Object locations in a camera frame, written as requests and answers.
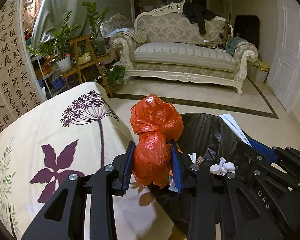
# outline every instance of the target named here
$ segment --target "sofa armrest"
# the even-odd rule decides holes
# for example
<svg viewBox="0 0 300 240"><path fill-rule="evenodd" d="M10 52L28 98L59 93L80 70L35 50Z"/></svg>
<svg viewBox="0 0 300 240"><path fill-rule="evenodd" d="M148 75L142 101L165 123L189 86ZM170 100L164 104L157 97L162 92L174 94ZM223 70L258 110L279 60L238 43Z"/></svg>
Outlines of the sofa armrest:
<svg viewBox="0 0 300 240"><path fill-rule="evenodd" d="M111 36L110 44L114 49L123 49L120 57L122 66L133 70L133 52L141 45L147 43L148 36L140 30L118 32Z"/></svg>
<svg viewBox="0 0 300 240"><path fill-rule="evenodd" d="M233 57L240 66L234 80L242 82L247 77L247 62L253 64L258 61L258 50L253 44L243 41L236 47Z"/></svg>

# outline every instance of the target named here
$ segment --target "white bottle cap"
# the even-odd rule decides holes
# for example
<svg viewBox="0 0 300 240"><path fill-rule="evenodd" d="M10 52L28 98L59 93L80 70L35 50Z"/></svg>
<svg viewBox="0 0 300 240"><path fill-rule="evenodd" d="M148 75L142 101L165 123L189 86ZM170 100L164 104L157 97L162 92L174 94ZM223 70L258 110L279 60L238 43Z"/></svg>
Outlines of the white bottle cap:
<svg viewBox="0 0 300 240"><path fill-rule="evenodd" d="M221 175L220 174L220 165L213 164L212 166L210 166L210 173Z"/></svg>

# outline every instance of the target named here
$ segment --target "floor tile border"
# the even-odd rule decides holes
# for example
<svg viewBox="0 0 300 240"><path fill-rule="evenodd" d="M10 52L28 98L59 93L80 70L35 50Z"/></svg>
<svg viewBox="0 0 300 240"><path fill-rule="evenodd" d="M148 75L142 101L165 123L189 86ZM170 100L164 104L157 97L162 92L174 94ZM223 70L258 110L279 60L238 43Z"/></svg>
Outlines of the floor tile border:
<svg viewBox="0 0 300 240"><path fill-rule="evenodd" d="M265 97L265 95L261 92L261 90L256 86L256 84L249 78L247 79L252 83L254 88L258 91L258 93L261 95L263 100L268 105L269 109L272 113L267 113L263 111L253 110L253 109L246 109L242 107L237 106L228 106L228 105L222 105L217 103L210 103L210 102L201 102L201 101L194 101L194 100L187 100L187 99L178 99L178 98L166 98L166 97L159 97L166 103L172 103L176 105L183 105L183 106L197 106L197 107L204 107L204 108L211 108L211 109L218 109L218 110L224 110L224 111L230 111L230 112L238 112L238 113L244 113L244 114L252 114L252 115L258 115L263 117L269 117L274 119L279 119L276 112L274 111L273 107ZM128 99L128 100L142 100L146 98L147 96L143 95L133 95L133 94L119 94L114 93L113 98L117 99Z"/></svg>

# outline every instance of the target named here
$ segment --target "chinese calligraphy scroll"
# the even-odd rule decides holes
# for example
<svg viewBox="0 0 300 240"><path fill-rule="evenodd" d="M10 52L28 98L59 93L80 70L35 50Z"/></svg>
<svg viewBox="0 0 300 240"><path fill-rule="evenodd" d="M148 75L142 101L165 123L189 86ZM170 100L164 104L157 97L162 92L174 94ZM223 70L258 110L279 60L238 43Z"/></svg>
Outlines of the chinese calligraphy scroll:
<svg viewBox="0 0 300 240"><path fill-rule="evenodd" d="M44 101L23 41L21 0L0 10L0 132Z"/></svg>

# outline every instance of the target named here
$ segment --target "curtain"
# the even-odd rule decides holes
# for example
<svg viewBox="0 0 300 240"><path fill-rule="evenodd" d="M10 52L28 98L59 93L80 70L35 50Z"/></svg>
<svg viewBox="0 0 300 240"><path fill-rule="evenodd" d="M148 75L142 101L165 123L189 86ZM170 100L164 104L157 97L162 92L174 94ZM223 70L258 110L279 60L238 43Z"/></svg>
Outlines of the curtain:
<svg viewBox="0 0 300 240"><path fill-rule="evenodd" d="M73 39L77 36L88 35L90 28L87 10L80 6L85 1L90 0L43 0L34 23L31 47L37 49L40 42L50 40L53 33L57 30L56 25L60 25L63 22L67 11L73 11L68 24L78 23L81 25L81 28L74 31L69 38Z"/></svg>

